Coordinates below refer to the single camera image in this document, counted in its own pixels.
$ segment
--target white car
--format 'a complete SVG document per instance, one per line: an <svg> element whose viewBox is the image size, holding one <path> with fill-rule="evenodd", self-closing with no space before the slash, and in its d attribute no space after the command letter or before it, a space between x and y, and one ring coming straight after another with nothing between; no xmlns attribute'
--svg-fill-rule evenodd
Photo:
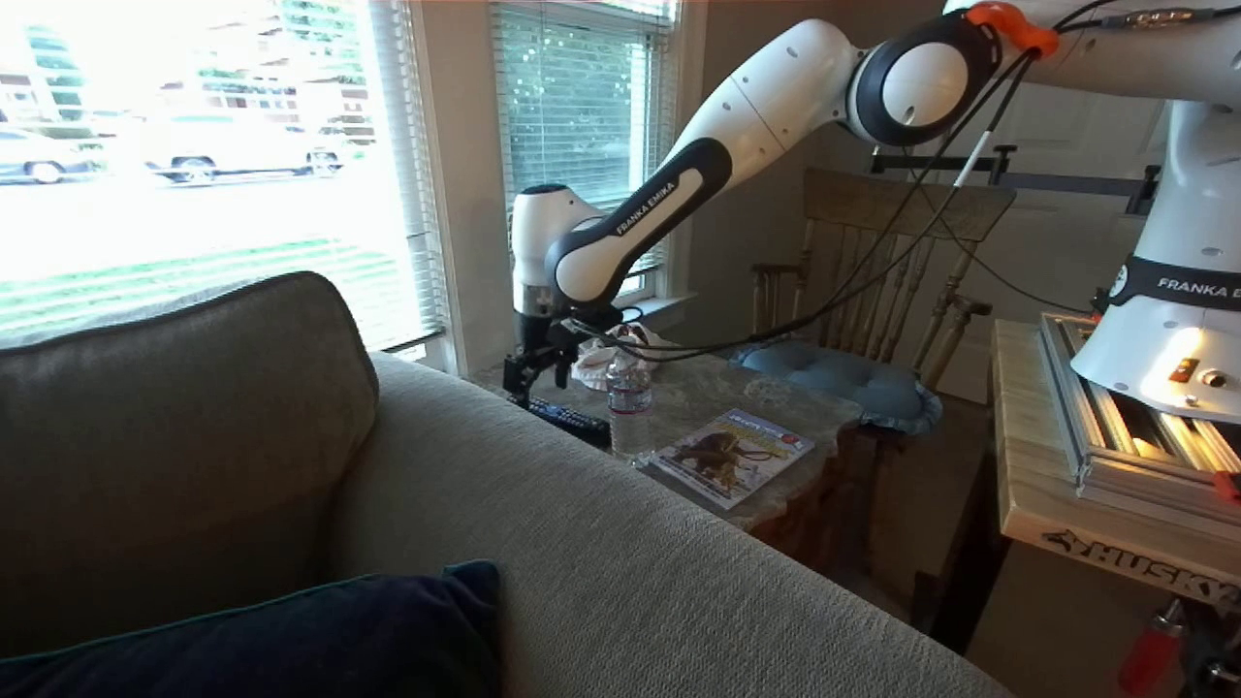
<svg viewBox="0 0 1241 698"><path fill-rule="evenodd" d="M53 185L100 167L100 143L0 129L0 184Z"/></svg>
<svg viewBox="0 0 1241 698"><path fill-rule="evenodd" d="M214 184L218 173L331 173L342 155L263 118L178 118L145 129L148 167L170 184Z"/></svg>

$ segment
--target blue cloth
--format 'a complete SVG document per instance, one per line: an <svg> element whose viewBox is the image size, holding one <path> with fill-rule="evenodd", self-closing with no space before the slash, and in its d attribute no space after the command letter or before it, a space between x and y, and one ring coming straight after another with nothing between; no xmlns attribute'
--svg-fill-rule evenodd
<svg viewBox="0 0 1241 698"><path fill-rule="evenodd" d="M263 605L0 661L0 693L362 698L502 693L502 573L357 578Z"/></svg>
<svg viewBox="0 0 1241 698"><path fill-rule="evenodd" d="M942 419L942 401L913 372L810 340L753 344L739 353L739 363L817 401L850 401L870 427L926 434Z"/></svg>

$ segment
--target book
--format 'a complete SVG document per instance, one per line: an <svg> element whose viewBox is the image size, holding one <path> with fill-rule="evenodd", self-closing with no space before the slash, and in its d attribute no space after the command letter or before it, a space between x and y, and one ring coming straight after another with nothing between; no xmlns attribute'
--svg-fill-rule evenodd
<svg viewBox="0 0 1241 698"><path fill-rule="evenodd" d="M657 467L718 508L739 508L810 449L810 438L732 408L687 438L653 449L643 467Z"/></svg>

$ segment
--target machine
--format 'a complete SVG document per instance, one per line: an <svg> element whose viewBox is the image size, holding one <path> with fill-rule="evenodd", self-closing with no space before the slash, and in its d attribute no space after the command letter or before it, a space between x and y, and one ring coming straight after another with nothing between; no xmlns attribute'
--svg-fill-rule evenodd
<svg viewBox="0 0 1241 698"><path fill-rule="evenodd" d="M1159 193L1075 372L1157 412L1241 424L1241 5L1223 0L949 0L948 17L872 52L821 21L794 22L705 96L615 215L569 185L515 198L507 393L523 402L552 363L564 384L577 328L618 323L609 301L625 271L816 129L850 124L880 147L931 143L993 80L1024 74L1170 105Z"/></svg>

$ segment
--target couch armrest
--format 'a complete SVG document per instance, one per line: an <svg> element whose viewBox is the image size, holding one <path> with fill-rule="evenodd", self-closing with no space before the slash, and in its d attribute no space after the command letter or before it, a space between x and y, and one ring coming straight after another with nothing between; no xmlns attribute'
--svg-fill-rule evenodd
<svg viewBox="0 0 1241 698"><path fill-rule="evenodd" d="M333 573L502 562L512 693L1002 693L914 630L474 384L375 362Z"/></svg>

